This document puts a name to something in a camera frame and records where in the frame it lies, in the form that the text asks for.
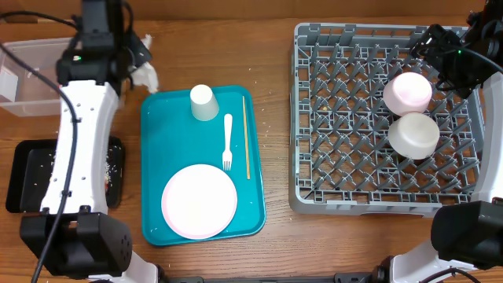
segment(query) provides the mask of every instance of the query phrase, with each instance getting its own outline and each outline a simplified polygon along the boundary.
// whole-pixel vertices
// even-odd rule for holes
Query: table surface
[[[112,134],[126,146],[123,198],[109,214],[125,222],[134,250],[160,264],[168,276],[329,276],[371,271],[388,255],[408,252],[429,238],[431,219],[413,215],[299,215],[288,205],[289,52],[299,22],[463,25],[462,17],[382,17],[285,20],[138,21],[135,30],[153,36],[153,66],[161,90],[196,84],[241,85],[253,96],[267,221],[255,236],[156,248],[141,234],[141,155],[138,106],[148,95],[126,93]],[[1,24],[3,42],[72,35],[56,24]],[[28,282],[36,258],[19,237],[21,214],[4,209],[16,145],[26,139],[55,138],[59,117],[18,118],[0,109],[0,282]],[[503,270],[476,272],[483,282],[501,281]],[[42,272],[41,282],[67,282]],[[460,277],[450,281],[466,281]]]

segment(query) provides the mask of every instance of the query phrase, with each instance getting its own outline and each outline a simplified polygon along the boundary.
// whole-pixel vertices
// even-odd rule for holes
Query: gray dish rack
[[[466,28],[447,27],[459,36]],[[438,72],[409,55],[426,26],[299,24],[290,74],[289,202],[306,214],[418,214],[469,202],[479,177],[483,111],[478,90],[467,100],[437,91]],[[430,80],[425,114],[440,128],[425,160],[397,154],[387,129],[384,85],[402,72]]]

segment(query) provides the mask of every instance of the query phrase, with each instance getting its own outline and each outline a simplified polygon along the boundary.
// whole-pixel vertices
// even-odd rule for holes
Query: black cable
[[[76,15],[72,15],[72,20],[75,22],[76,30],[77,33],[75,36],[70,39],[70,43],[68,44],[67,50],[74,50],[77,48],[77,45],[80,42],[80,39],[82,38],[82,30],[83,30],[83,23],[82,23],[82,18],[78,17]]]
[[[62,24],[67,24],[73,28],[76,28],[76,26],[70,22],[67,22],[66,20],[62,19],[57,19],[55,17],[41,14],[41,13],[35,13],[35,12],[28,12],[28,11],[19,11],[19,12],[10,12],[10,13],[4,13],[0,14],[0,20],[5,19],[6,17],[10,16],[15,16],[15,15],[32,15],[32,16],[37,16],[37,17],[42,17],[50,20],[55,20],[58,23]],[[61,202],[60,202],[60,207],[57,209],[56,213],[56,218],[54,219],[54,224],[51,227],[51,230],[49,232],[49,236],[47,237],[47,241],[44,244],[42,253],[39,256],[39,261],[37,262],[37,267],[35,268],[35,272],[33,273],[33,277],[31,278],[31,283],[36,283],[37,280],[39,279],[40,272],[42,271],[43,263],[47,257],[47,253],[49,252],[50,245],[53,242],[54,237],[56,236],[56,231],[57,227],[59,226],[59,222],[61,221],[61,216],[63,215],[64,211],[64,206],[66,205],[66,200],[68,198],[69,190],[70,190],[70,179],[72,178],[72,171],[73,171],[73,165],[75,162],[75,151],[77,149],[77,114],[75,113],[75,109],[73,108],[72,103],[64,94],[63,91],[60,90],[60,88],[53,83],[50,79],[47,79],[44,75],[40,74],[36,70],[34,70],[32,67],[30,67],[28,64],[23,62],[20,58],[16,57],[14,54],[12,54],[1,42],[0,42],[0,49],[10,58],[12,59],[16,64],[21,66],[22,68],[26,69],[29,71],[31,74],[39,78],[41,81],[43,81],[47,86],[52,88],[54,91],[56,91],[61,98],[64,100],[64,102],[67,104],[68,109],[70,110],[70,114],[72,115],[72,147],[70,151],[70,159],[68,161],[68,169],[66,171],[66,177],[64,180],[64,186],[63,186],[63,192],[61,194]]]
[[[71,21],[56,18],[56,17],[50,16],[50,15],[47,15],[44,13],[37,13],[37,12],[31,12],[31,11],[14,11],[14,12],[3,13],[3,14],[0,14],[0,19],[5,19],[6,17],[11,17],[11,16],[37,16],[37,17],[41,17],[43,19],[53,20],[53,21],[61,23],[61,24],[66,24],[72,28],[77,28],[77,26],[74,23],[72,23]]]
[[[464,270],[461,270],[459,268],[455,268],[455,267],[451,267],[449,269],[446,269],[446,270],[443,270],[443,271],[440,271],[436,274],[433,274],[432,276],[429,276],[427,277],[426,279],[424,279],[423,281],[420,281],[419,283],[429,283],[431,281],[434,281],[435,279],[438,279],[444,275],[447,275],[447,274],[456,274],[456,273],[459,273],[463,276],[465,276],[466,278],[470,279],[472,282],[474,283],[480,283],[479,280],[477,280],[477,278],[475,278],[473,275],[471,275],[470,273],[464,271]]]
[[[126,8],[127,12],[129,13],[129,26],[127,27],[127,35],[132,35],[133,34],[133,21],[134,21],[133,9],[131,8],[131,5],[129,5],[129,3],[126,1],[122,1],[122,4],[123,4],[124,8]]]
[[[497,24],[497,23],[500,23],[501,24],[501,21],[500,20],[497,20],[497,19],[494,19],[494,20],[490,20],[489,22],[487,22],[487,24],[484,24],[483,28],[482,28],[482,31],[480,32],[480,39],[484,39],[486,38],[486,33],[487,33],[487,30],[493,25],[493,24]]]
[[[472,43],[469,42],[469,43],[465,43],[464,45],[462,45],[462,47],[466,48],[468,46],[470,46]],[[427,50],[428,48],[426,49],[423,49],[423,48],[418,48],[417,49],[417,53],[423,57],[443,57],[443,56],[446,56],[447,54],[451,54],[451,53],[454,53],[456,52],[457,50],[447,50],[447,51],[444,51],[444,52],[440,52],[440,53],[430,53],[430,54],[425,54],[425,53],[421,53],[422,50]]]

